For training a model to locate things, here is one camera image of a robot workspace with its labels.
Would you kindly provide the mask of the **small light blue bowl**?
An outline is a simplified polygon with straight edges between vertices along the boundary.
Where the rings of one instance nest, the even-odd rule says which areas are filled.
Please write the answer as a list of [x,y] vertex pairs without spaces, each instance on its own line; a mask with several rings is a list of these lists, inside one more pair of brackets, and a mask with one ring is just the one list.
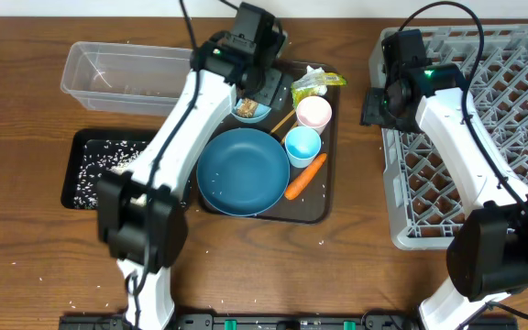
[[242,123],[245,123],[245,124],[256,124],[257,122],[263,120],[269,114],[269,112],[271,111],[271,108],[269,106],[266,106],[266,105],[263,105],[263,104],[259,104],[257,102],[258,103],[258,109],[256,110],[256,113],[255,113],[255,115],[252,118],[239,117],[236,114],[236,109],[237,109],[237,106],[239,105],[239,101],[240,100],[237,101],[236,106],[232,110],[231,114],[233,115],[233,117],[235,117],[238,121],[240,121]]

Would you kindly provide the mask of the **brown food scrap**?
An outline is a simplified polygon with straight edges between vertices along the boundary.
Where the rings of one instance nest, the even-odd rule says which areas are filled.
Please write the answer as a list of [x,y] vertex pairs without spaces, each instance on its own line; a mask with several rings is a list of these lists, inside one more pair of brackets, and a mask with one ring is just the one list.
[[252,118],[259,104],[251,99],[241,99],[236,107],[236,115],[243,118]]

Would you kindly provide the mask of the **pink plastic cup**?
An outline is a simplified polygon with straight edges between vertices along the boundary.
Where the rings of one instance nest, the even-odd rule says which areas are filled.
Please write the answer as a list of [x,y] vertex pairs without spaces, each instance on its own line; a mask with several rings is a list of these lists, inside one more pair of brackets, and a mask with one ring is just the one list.
[[303,98],[296,108],[298,125],[310,127],[319,135],[330,122],[332,114],[333,110],[329,102],[316,95]]

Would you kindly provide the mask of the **large dark blue plate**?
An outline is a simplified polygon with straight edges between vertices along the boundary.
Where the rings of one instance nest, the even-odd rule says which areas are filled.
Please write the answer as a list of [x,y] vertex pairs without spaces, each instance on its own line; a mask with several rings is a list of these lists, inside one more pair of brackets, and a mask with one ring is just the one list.
[[283,196],[290,163],[274,137],[253,128],[236,128],[206,145],[196,178],[201,195],[215,210],[252,216],[267,211]]

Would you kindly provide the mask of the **pile of white rice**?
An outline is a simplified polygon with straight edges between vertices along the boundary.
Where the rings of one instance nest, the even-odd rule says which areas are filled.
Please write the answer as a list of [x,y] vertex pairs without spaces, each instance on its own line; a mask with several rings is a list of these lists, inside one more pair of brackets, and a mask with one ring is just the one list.
[[96,209],[97,183],[106,171],[123,171],[146,148],[147,141],[90,139],[76,161],[71,209]]

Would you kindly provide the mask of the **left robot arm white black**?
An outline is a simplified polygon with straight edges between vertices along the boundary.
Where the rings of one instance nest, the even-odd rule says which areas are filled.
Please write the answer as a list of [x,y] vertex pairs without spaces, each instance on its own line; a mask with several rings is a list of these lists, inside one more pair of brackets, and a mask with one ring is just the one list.
[[125,329],[169,324],[171,266],[188,234],[181,201],[191,171],[238,98],[284,107],[291,83],[273,63],[287,43],[273,14],[237,5],[231,30],[192,46],[181,96],[157,135],[123,171],[109,170],[97,183],[98,238],[125,277]]

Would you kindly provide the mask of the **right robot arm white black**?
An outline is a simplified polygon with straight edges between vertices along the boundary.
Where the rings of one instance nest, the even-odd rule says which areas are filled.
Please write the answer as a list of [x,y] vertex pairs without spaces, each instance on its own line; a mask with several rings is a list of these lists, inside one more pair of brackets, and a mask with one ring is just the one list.
[[463,329],[528,288],[528,186],[479,119],[471,79],[434,65],[420,30],[381,42],[386,81],[368,90],[361,123],[425,133],[456,185],[465,222],[446,250],[448,277],[419,306],[421,329]]

